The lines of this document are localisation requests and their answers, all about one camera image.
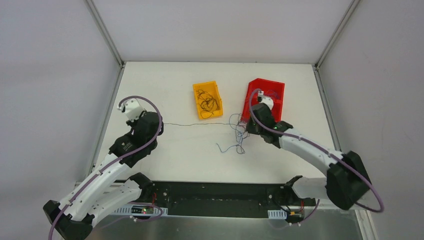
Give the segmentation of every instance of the black mount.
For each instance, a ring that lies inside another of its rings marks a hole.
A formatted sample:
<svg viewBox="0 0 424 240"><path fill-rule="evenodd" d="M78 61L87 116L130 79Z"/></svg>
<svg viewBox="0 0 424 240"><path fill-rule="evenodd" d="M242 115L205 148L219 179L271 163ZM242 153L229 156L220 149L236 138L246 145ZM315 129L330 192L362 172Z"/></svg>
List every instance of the black mount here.
<svg viewBox="0 0 424 240"><path fill-rule="evenodd" d="M293 126L285 121L276 122L270 108L265 103L259 103L252 106L253 113L255 117L270 129L274 129L279 132L285 132L287 129L292 129ZM252 117L250 117L246 130L250 134L260 135L263 140L268 143L281 148L279 138L281 134L269 132L257 124Z"/></svg>
<svg viewBox="0 0 424 240"><path fill-rule="evenodd" d="M361 157L357 153L350 151L344 154L341 160L371 183ZM328 198L343 210L349 210L370 189L365 182L339 162L331 165L327 170L325 188Z"/></svg>
<svg viewBox="0 0 424 240"><path fill-rule="evenodd" d="M131 127L131 130L125 135L118 137L109 148L109 153L113 153L117 157L138 149L152 139L159 127L159 116L156 112L144 111L140 114L139 119L132 122L127 121L126 124ZM159 135L164 132L163 122L161 128ZM158 141L155 139L143 150L127 156L119 162L132 168L139 160L150 155L157 146Z"/></svg>
<svg viewBox="0 0 424 240"><path fill-rule="evenodd" d="M60 213L59 209L60 203L57 201L49 200L42 209L44 210L45 215L47 216L50 224L56 219ZM84 217L82 221L73 221L71 220L72 216L62 213L62 216L59 217L56 226L54 227L57 232L65 240L84 240L86 239L91 231L93 230L92 220L94 215L88 215Z"/></svg>
<svg viewBox="0 0 424 240"><path fill-rule="evenodd" d="M268 210L280 210L280 206L315 206L312 198L300 199L286 184L217 183L153 181L149 194L135 202L151 203L168 208L169 216L268 218Z"/></svg>

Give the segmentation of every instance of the metal surface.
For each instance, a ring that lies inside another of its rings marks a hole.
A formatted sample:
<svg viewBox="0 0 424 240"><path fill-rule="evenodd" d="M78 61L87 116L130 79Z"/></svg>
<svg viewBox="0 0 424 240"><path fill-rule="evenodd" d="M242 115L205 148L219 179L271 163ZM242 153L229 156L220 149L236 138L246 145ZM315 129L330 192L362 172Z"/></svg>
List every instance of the metal surface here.
<svg viewBox="0 0 424 240"><path fill-rule="evenodd" d="M338 24L337 28L335 29L334 33L332 34L330 41L328 41L327 46L325 46L324 51L321 53L321 56L319 57L318 62L316 63L316 68L319 70L321 65L323 64L324 60L327 57L327 54L329 53L330 49L333 47L336 40L339 38L340 34L342 33L343 29L345 28L346 24L349 22L349 19L351 18L352 14L355 12L355 9L357 8L358 4L361 2L361 0L352 0L349 7L347 8L346 12L344 13L340 23Z"/></svg>
<svg viewBox="0 0 424 240"><path fill-rule="evenodd" d="M356 210L357 222L359 224L360 232L362 233L363 240L379 240L376 227L371 218L370 211Z"/></svg>
<svg viewBox="0 0 424 240"><path fill-rule="evenodd" d="M327 117L328 127L330 128L330 134L332 138L332 142L334 144L334 148L337 151L342 151L340 147L339 138L337 137L336 127L333 122L333 114L330 107L329 99L327 98L326 91L324 89L324 85L321 81L320 72L317 71L317 68L312 66L313 73L315 74L316 84L318 85L319 95L321 96L322 105L324 106L325 116Z"/></svg>
<svg viewBox="0 0 424 240"><path fill-rule="evenodd" d="M115 46L114 41L112 40L112 37L109 34L109 31L106 28L105 23L103 22L102 17L100 16L100 13L97 10L96 5L94 4L93 0L85 0L85 4L87 5L88 10L91 16L93 17L94 22L98 27L98 30L103 36L104 41L106 42L107 46L112 52L113 57L117 61L118 65L122 68L124 65L124 61L122 60L121 55L119 54L118 49Z"/></svg>
<svg viewBox="0 0 424 240"><path fill-rule="evenodd" d="M299 227L279 219L172 217L134 223L121 216L102 220L87 240L361 240L354 211L318 210Z"/></svg>
<svg viewBox="0 0 424 240"><path fill-rule="evenodd" d="M125 64L119 70L118 76L116 78L115 86L113 87L112 95L110 96L109 103L107 105L108 108L107 108L106 116L104 117L104 120L100 123L100 125L101 125L100 134L97 138L97 142L95 144L94 154L93 154L92 159L90 161L90 165L87 168L87 171L85 173L85 177L90 175L90 173L92 172L92 170L94 168L94 163L95 163L96 159L99 157L100 147L102 146L102 141L103 141L103 138L105 137L106 127L108 126L109 118L111 117L112 110L114 109L114 102L115 102L115 99L117 97L119 85L121 83L121 79L122 79L122 76L124 74L124 70L125 70Z"/></svg>

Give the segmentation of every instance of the metal frame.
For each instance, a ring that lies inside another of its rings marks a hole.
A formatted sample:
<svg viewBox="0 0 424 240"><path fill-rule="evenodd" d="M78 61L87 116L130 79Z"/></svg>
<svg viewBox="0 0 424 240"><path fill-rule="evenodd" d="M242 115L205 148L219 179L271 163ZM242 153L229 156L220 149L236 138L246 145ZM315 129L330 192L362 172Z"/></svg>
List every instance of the metal frame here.
<svg viewBox="0 0 424 240"><path fill-rule="evenodd" d="M114 107L115 98L116 98L117 93L118 93L119 85L121 83L121 80L122 80L122 77L123 77L123 74L124 74L125 62L122 60L121 55L119 54L118 49L117 49L114 41L112 40L112 37L110 36L109 31L106 28L105 23L103 22L102 17L100 16L100 13L97 10L96 5L94 4L93 0L84 0L84 2L86 4L87 9L89 10L91 16L93 17L93 20L94 20L95 24L97 25L100 34L103 36L105 43L107 44L110 52L112 53L113 57L115 58L117 64L120 67L120 70L119 70L119 73L118 73L118 76L117 76L117 79L116 79L116 83L114 85L114 88L113 88L113 91L112 91L112 94L111 94L111 97L110 97L110 100L109 100L106 115L104 117L104 120L100 123L101 124L101 130L100 130L99 136L97 138L97 144L96 144L96 147L95 147L95 150L94 150L91 162L90 162L90 167L87 169L87 172L86 172L86 176L88 176L90 174L90 172L92 171L93 167L94 167L94 162L96 161L96 159L99 156L100 146L101 146L101 143L102 143L103 138L104 138L105 133L106 133L107 123L108 123L109 118L111 116L111 112L112 112L112 109ZM325 61L326 57L328 56L330 50L335 45L337 39L340 37L341 33L343 32L345 26L347 25L347 23L351 19L351 16L353 15L354 11L356 10L356 8L358 7L360 2L361 2L361 0L352 0L351 1L349 7L347 8L347 10L346 10L345 14L343 15L341 21L339 22L337 28L335 29L330 40L328 41L327 45L325 46L325 49L321 53L317 63L314 66L312 66L313 72L315 74L319 94L321 96L322 105L324 106L324 111L325 111L325 115L326 115L326 118L327 118L328 127L330 129L333 144L334 144L335 149L339 150L339 151L341 151L341 146L340 146L339 138L338 138L338 135L337 135L337 132L336 132L334 122L333 122L332 109L331 109L330 102L329 102L329 99L328 99L327 94L326 94L325 87L324 87L324 85L321 81L319 70L320 70L321 65ZM119 183L114 184L110 187L110 189L114 189L119 185L120 185ZM334 205L331 202L329 202L327 204L320 204L320 208L321 209L334 209ZM366 210L358 209L356 207L354 207L352 209L355 209L357 222L359 224L359 228L360 228L360 231L362 233L362 238L364 240L379 240L378 235L377 235L377 231L375 229L373 220L372 220L371 215L370 215L370 212L366 211Z"/></svg>
<svg viewBox="0 0 424 240"><path fill-rule="evenodd" d="M334 33L330 37L330 40L328 41L327 46L325 46L324 51L321 53L321 56L319 57L318 62L315 64L316 69L318 71L320 70L320 67L323 64L324 60L326 59L329 51L334 46L334 43L340 37L341 33L343 32L343 29L345 29L346 24L348 24L349 20L351 19L352 15L354 14L360 2L361 0L352 0L352 2L350 3L341 21L339 22L337 28L335 29Z"/></svg>
<svg viewBox="0 0 424 240"><path fill-rule="evenodd" d="M94 20L95 24L97 25L100 34L103 36L104 41L106 42L107 46L109 47L109 50L111 51L113 57L115 58L119 67L122 68L123 65L124 65L124 61L122 60L121 55L119 54L118 49L115 46L115 43L112 40L112 37L109 34L109 31L106 28L105 23L103 22L102 17L100 16L100 13L97 10L96 5L94 4L93 0L84 0L84 2L85 2L85 5L87 6L88 11L90 12L91 16L93 17L93 20Z"/></svg>
<svg viewBox="0 0 424 240"><path fill-rule="evenodd" d="M95 162L96 162L97 158L99 157L100 148L102 146L103 138L105 137L105 134L106 134L106 128L108 126L109 119L111 118L112 110L114 108L114 102L115 102L115 99L116 99L117 94L118 94L119 85L121 84L122 76L124 75L124 70L125 70L125 64L123 64L123 66L119 69L119 73L118 73L118 76L116 78L115 85L113 86L113 91L111 93L109 103L107 104L106 115L104 116L103 121L100 123L100 125L101 125L100 133L97 136L97 141L96 141L94 153L93 153L93 156L91 158L90 165L88 166L86 173L84 175L85 178L88 175L90 175L90 173L92 172L92 170L95 167Z"/></svg>
<svg viewBox="0 0 424 240"><path fill-rule="evenodd" d="M336 127L333 121L332 108L330 106L329 99L326 94L326 90L324 88L323 82L321 81L320 73L317 68L312 66L313 73L315 74L316 84L318 85L319 96L321 97L322 105L324 106L325 116L327 117L328 127L330 128L330 134L332 138L332 142L334 144L334 148L337 151L342 152L342 148L340 147L339 137L337 136Z"/></svg>

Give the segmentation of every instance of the gray floor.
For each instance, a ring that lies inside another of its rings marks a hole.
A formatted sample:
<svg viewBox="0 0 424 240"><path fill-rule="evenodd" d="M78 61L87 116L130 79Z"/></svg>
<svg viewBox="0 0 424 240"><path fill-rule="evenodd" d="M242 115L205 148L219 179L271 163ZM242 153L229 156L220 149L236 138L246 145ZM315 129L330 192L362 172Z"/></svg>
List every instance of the gray floor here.
<svg viewBox="0 0 424 240"><path fill-rule="evenodd" d="M318 210L300 227L284 220L178 217L134 223L120 216L106 217L87 240L361 240L354 211Z"/></svg>

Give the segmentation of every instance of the tangled wires in bin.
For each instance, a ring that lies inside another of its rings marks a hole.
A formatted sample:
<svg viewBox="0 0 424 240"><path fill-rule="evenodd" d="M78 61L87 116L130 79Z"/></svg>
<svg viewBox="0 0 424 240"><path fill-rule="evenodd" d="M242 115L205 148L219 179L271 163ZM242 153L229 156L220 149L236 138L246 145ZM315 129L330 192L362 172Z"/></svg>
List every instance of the tangled wires in bin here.
<svg viewBox="0 0 424 240"><path fill-rule="evenodd" d="M202 109L200 115L203 119L208 119L214 115L214 111L219 110L220 106L218 105L217 100L209 94L207 91L201 89L197 90L197 100L199 100L199 106ZM203 117L203 113L209 113L208 117Z"/></svg>

